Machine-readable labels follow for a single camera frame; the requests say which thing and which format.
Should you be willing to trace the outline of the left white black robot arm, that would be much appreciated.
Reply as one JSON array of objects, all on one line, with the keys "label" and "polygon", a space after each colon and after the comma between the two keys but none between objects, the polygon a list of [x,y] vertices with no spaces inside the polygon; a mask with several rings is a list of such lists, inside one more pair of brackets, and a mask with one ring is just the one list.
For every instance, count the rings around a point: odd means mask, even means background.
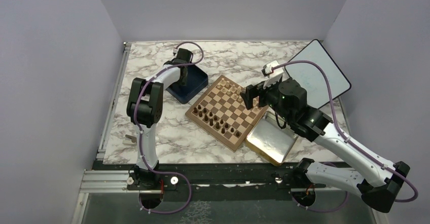
[{"label": "left white black robot arm", "polygon": [[135,180],[148,189],[159,184],[159,174],[155,170],[159,163],[155,133],[162,116],[164,89],[176,82],[184,84],[187,81],[187,66],[193,58],[193,53],[186,49],[174,49],[173,54],[173,59],[164,63],[159,72],[132,81],[126,107],[138,134],[138,159],[133,168]]}]

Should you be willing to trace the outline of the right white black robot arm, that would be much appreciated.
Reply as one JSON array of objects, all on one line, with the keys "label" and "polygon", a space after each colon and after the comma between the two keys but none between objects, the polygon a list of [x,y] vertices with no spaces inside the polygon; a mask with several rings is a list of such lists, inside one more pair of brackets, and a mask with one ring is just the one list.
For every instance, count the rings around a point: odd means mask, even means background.
[{"label": "right white black robot arm", "polygon": [[263,82],[249,85],[240,92],[245,107],[269,106],[299,136],[330,150],[352,171],[335,168],[303,158],[293,169],[293,182],[300,187],[325,184],[360,196],[371,208],[388,213],[406,182],[410,167],[404,162],[383,159],[344,131],[321,110],[307,103],[307,92],[293,80],[276,82],[266,87]]}]

